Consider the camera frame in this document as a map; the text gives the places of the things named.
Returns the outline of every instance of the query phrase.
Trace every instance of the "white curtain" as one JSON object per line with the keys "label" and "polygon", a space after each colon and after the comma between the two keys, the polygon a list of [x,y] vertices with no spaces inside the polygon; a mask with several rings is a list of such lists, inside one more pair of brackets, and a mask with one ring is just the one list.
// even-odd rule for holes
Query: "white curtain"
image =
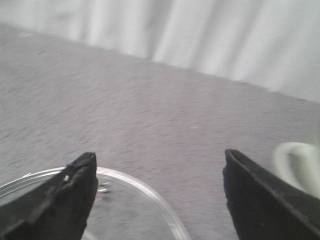
{"label": "white curtain", "polygon": [[320,103],[318,0],[2,0],[0,21]]}

